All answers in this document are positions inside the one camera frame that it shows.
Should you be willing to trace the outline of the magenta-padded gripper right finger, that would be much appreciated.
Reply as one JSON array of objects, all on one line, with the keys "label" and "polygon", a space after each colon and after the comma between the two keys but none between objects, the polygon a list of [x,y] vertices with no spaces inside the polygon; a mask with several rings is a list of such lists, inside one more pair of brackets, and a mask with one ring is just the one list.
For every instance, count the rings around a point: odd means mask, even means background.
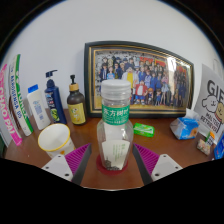
[{"label": "magenta-padded gripper right finger", "polygon": [[169,155],[158,155],[139,144],[133,144],[133,155],[145,185],[182,169]]}]

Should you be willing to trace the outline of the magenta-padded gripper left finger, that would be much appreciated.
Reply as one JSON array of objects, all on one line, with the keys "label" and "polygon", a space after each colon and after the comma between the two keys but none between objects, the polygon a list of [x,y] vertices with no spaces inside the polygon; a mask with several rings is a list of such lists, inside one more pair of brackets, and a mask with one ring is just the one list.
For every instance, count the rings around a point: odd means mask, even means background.
[{"label": "magenta-padded gripper left finger", "polygon": [[67,155],[56,155],[42,169],[80,185],[91,153],[91,145],[86,144]]}]

